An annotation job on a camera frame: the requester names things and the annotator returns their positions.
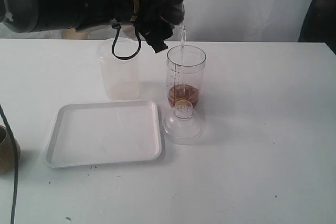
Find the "black cable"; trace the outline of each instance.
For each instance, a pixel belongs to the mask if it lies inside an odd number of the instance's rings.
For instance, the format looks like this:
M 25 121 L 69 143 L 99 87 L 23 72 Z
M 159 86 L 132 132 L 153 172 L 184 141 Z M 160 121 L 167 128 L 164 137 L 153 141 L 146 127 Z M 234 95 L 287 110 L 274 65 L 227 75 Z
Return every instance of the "black cable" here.
M 115 38 L 114 38 L 114 41 L 113 41 L 113 45 L 112 45 L 112 53 L 113 55 L 118 58 L 119 60 L 130 60 L 130 59 L 133 59 L 140 51 L 141 49 L 141 39 L 140 39 L 140 35 L 139 35 L 139 31 L 137 30 L 137 28 L 135 27 L 135 36 L 136 38 L 138 39 L 138 49 L 136 50 L 136 52 L 134 54 L 132 54 L 131 56 L 128 56 L 128 57 L 120 57 L 120 56 L 117 56 L 115 53 L 114 53 L 114 48 L 115 48 L 115 45 L 117 43 L 117 40 L 119 38 L 119 34 L 120 34 L 120 30 L 121 30 L 121 26 L 118 25 L 117 27 L 114 27 L 115 29 L 117 29 L 117 34 L 115 35 Z
M 18 152 L 17 152 L 17 147 L 16 147 L 16 143 L 15 143 L 15 138 L 14 135 L 12 133 L 11 127 L 9 126 L 9 123 L 7 121 L 7 118 L 5 116 L 5 113 L 1 107 L 0 104 L 0 114 L 1 114 L 1 118 L 4 121 L 4 124 L 7 128 L 7 132 L 9 135 L 9 138 L 12 142 L 12 147 L 13 147 L 13 151 L 14 151 L 14 162 L 15 162 L 15 171 L 14 171 L 14 191 L 13 191 L 13 201 L 12 201 L 12 212 L 11 212 L 11 223 L 10 224 L 14 224 L 14 219 L 15 219 L 15 208 L 16 208 L 16 196 L 17 196 L 17 185 L 18 185 L 18 179 L 19 179 L 19 157 L 18 157 Z

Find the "translucent plastic cup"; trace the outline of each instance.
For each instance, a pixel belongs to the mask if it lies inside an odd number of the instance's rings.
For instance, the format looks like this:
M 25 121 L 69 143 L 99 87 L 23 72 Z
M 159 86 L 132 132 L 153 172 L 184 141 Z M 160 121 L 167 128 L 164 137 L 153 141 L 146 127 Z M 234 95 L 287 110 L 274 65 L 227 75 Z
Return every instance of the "translucent plastic cup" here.
M 97 49 L 105 92 L 110 100 L 136 99 L 140 94 L 138 57 L 120 60 L 112 54 L 114 38 L 104 41 Z M 138 42 L 118 38 L 115 54 L 120 57 L 132 55 Z
M 177 46 L 167 57 L 167 97 L 171 107 L 186 100 L 195 107 L 200 98 L 206 54 L 194 46 Z

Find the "table surface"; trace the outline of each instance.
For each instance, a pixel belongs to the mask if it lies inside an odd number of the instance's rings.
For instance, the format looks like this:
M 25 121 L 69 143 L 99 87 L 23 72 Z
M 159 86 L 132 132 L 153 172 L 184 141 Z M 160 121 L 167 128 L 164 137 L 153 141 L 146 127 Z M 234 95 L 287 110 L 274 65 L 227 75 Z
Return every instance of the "table surface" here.
M 99 41 L 0 40 L 0 101 L 22 150 L 16 223 L 336 223 L 336 56 L 325 44 L 195 42 L 203 135 L 155 162 L 50 169 L 57 111 L 107 102 Z M 168 42 L 169 47 L 177 42 Z M 139 99 L 166 99 L 166 52 L 140 54 Z M 13 174 L 0 177 L 9 223 Z

